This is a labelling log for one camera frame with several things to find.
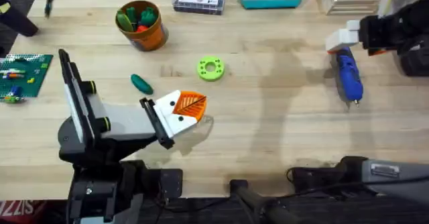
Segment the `green ring toy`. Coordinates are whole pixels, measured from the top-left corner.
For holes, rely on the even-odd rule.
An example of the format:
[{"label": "green ring toy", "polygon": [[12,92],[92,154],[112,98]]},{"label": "green ring toy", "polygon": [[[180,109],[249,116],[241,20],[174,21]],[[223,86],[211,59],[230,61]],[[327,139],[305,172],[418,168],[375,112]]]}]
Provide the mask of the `green ring toy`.
[{"label": "green ring toy", "polygon": [[[206,69],[206,67],[210,65],[214,66],[214,70],[208,71]],[[225,72],[225,65],[223,64],[222,60],[217,57],[205,56],[196,65],[196,71],[203,80],[214,81],[222,77],[223,73]]]}]

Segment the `wooden tabletop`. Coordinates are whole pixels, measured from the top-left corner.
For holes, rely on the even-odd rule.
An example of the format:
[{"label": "wooden tabletop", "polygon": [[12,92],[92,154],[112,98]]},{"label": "wooden tabletop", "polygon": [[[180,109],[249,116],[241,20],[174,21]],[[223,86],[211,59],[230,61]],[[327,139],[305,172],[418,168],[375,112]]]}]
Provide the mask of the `wooden tabletop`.
[{"label": "wooden tabletop", "polygon": [[[58,49],[69,52],[83,79],[95,80],[107,103],[138,106],[136,73],[155,90],[208,97],[206,119],[171,150],[154,143],[132,155],[151,168],[181,168],[184,197],[228,195],[232,178],[261,194],[292,192],[284,172],[343,156],[429,163],[429,79],[404,76],[392,54],[353,54],[365,92],[350,109],[339,97],[324,39],[361,16],[325,16],[316,0],[297,9],[244,10],[227,0],[222,16],[179,13],[172,0],[148,0],[170,32],[167,44],[139,52],[115,27],[115,12],[132,0],[35,0],[29,18],[38,35],[18,36],[11,53],[53,54],[39,96],[0,105],[0,200],[65,199],[72,166],[58,158],[57,132],[69,116]],[[200,80],[203,56],[227,67],[216,82]]]}]

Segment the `green lego baseplate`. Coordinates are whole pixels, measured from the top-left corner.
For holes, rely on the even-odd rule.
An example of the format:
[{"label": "green lego baseplate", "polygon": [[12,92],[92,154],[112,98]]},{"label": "green lego baseplate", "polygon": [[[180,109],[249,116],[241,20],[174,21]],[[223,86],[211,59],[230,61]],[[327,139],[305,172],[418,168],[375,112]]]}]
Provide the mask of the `green lego baseplate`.
[{"label": "green lego baseplate", "polygon": [[11,68],[24,70],[23,78],[4,79],[0,74],[0,96],[6,96],[12,86],[21,87],[20,97],[36,97],[39,94],[53,55],[46,54],[9,54],[0,61],[0,70]]}]

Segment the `gray floor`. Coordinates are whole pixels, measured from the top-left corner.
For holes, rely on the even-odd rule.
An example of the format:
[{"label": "gray floor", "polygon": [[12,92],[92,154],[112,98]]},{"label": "gray floor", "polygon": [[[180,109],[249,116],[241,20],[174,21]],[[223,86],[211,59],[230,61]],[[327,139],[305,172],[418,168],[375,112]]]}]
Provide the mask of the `gray floor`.
[{"label": "gray floor", "polygon": [[[28,12],[33,0],[11,0],[19,10]],[[16,34],[0,25],[0,46],[8,52],[15,40]],[[201,206],[213,201],[212,199],[192,199],[173,201],[172,206],[186,208]],[[60,203],[57,207],[64,210]],[[306,197],[290,199],[288,208],[292,213],[301,217],[313,217],[321,223],[385,223],[385,224],[423,224],[429,223],[429,208],[393,197],[355,198],[345,202],[332,199],[310,199]],[[154,223],[158,208],[146,203],[142,208],[140,220],[142,223]],[[48,220],[41,223],[55,223],[58,213],[49,215]],[[246,215],[237,201],[230,201],[217,207],[193,214],[172,214],[164,212],[159,223],[248,223]]]}]

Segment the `black mount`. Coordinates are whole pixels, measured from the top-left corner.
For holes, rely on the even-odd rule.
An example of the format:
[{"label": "black mount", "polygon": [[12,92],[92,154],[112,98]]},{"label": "black mount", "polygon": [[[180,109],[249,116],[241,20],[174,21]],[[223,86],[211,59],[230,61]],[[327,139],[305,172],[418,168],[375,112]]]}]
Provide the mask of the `black mount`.
[{"label": "black mount", "polygon": [[[345,156],[332,168],[290,168],[292,184],[295,192],[305,192],[313,188],[323,188],[334,184],[347,184],[362,182],[362,164],[368,158],[360,156]],[[377,193],[364,185],[330,188],[324,191],[309,194],[312,197],[334,197],[337,200],[345,200],[355,196],[375,196]]]},{"label": "black mount", "polygon": [[368,55],[396,50],[408,76],[429,76],[429,0],[418,0],[398,12],[361,19],[359,41]]},{"label": "black mount", "polygon": [[115,140],[102,137],[109,131],[109,116],[96,118],[88,96],[97,93],[93,81],[82,81],[75,63],[64,50],[59,50],[62,74],[73,117],[64,121],[58,131],[60,159],[73,164],[74,175],[68,193],[67,223],[85,217],[114,216],[130,209],[133,198],[163,201],[182,195],[183,171],[147,169],[142,160],[121,161],[149,144],[159,142],[171,148],[174,141],[165,133],[152,100],[140,100],[155,133],[145,139]]}]

